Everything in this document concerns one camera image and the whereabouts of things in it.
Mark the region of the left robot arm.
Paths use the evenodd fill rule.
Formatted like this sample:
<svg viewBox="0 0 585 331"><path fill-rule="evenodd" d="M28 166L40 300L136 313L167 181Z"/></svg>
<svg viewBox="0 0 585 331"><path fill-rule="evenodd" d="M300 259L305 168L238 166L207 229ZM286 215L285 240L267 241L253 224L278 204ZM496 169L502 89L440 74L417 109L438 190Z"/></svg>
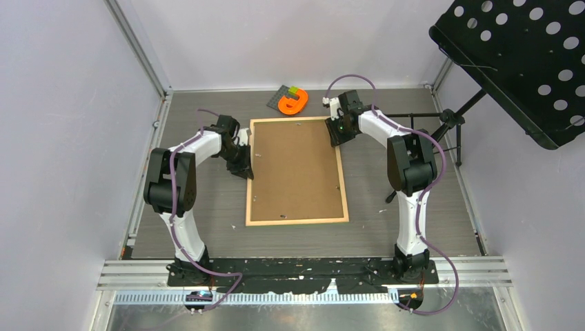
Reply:
<svg viewBox="0 0 585 331"><path fill-rule="evenodd" d="M150 152L143 199L166 224L175 247L167 269L173 279L206 284L219 272L212 270L208 249L199 235L193 208L197 198L197 167L207 159L221 158L232 175L253 179L250 128L228 115L200 128L172 148Z"/></svg>

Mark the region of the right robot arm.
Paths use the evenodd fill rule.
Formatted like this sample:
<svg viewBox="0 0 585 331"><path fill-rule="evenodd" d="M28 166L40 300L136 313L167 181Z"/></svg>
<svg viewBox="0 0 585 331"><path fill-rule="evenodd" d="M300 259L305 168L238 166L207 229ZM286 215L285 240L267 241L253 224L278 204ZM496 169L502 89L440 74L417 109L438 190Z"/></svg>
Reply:
<svg viewBox="0 0 585 331"><path fill-rule="evenodd" d="M364 105L354 90L324 97L322 103L330 111L325 123L333 147L358 134L367 134L385 147L387 177L399 203L392 276L403 283L413 282L430 263L424 236L428 191L437 178L433 143L423 132L401 126Z"/></svg>

